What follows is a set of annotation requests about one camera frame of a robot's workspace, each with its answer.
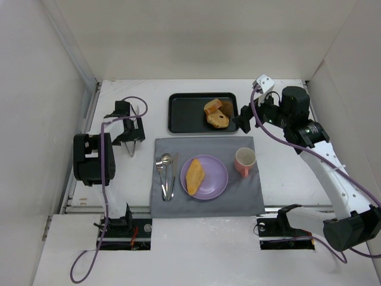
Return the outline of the metal tongs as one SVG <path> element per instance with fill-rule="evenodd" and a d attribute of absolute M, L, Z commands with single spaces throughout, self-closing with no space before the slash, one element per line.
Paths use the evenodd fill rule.
<path fill-rule="evenodd" d="M 127 141 L 124 143 L 129 156 L 134 157 L 136 151 L 136 141 Z"/>

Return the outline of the long golden bread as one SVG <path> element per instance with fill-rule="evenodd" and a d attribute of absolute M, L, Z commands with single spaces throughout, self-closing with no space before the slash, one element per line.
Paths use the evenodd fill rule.
<path fill-rule="evenodd" d="M 186 173 L 186 187 L 189 195 L 195 195 L 205 178 L 201 162 L 195 158 Z"/>

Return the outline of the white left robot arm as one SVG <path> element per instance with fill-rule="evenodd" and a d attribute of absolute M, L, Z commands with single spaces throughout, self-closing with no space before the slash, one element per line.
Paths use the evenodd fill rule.
<path fill-rule="evenodd" d="M 117 198 L 117 191 L 108 191 L 116 174 L 114 147 L 125 146 L 129 156 L 135 155 L 136 144 L 145 140 L 139 108 L 127 99 L 116 101 L 114 111 L 104 117 L 104 132 L 96 135 L 80 133 L 73 138 L 73 173 L 85 186 L 99 185 L 104 199 L 105 219 L 97 227 L 107 225 L 108 232 L 131 231 L 132 213 L 127 203 Z"/>

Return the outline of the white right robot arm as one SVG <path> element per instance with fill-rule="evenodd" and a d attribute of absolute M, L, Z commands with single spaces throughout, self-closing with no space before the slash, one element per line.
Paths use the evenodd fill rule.
<path fill-rule="evenodd" d="M 325 238 L 336 251 L 354 250 L 355 246 L 376 238 L 380 232 L 380 201 L 353 180 L 340 166 L 330 138 L 321 124 L 311 120 L 310 97 L 304 88 L 287 86 L 279 102 L 272 90 L 254 84 L 250 103 L 241 108 L 233 121 L 245 132 L 250 120 L 268 136 L 274 136 L 265 123 L 281 128 L 284 139 L 275 141 L 292 147 L 313 171 L 327 194 L 333 214 L 302 207 L 286 206 L 278 211 L 277 224 L 288 236 L 292 229 L 311 232 Z"/>

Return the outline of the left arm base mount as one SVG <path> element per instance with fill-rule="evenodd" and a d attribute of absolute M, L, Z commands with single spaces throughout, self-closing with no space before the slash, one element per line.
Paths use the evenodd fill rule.
<path fill-rule="evenodd" d="M 129 222 L 123 218 L 109 219 L 103 240 L 101 240 L 101 234 L 104 220 L 95 226 L 99 228 L 96 246 L 100 245 L 100 250 L 146 251 L 151 249 L 152 219 L 150 218 L 132 219 Z"/>

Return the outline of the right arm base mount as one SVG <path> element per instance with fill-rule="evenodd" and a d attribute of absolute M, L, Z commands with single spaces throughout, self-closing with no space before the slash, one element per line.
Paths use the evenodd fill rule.
<path fill-rule="evenodd" d="M 261 250 L 315 250 L 310 232 L 294 229 L 277 217 L 258 217 L 253 232 Z"/>

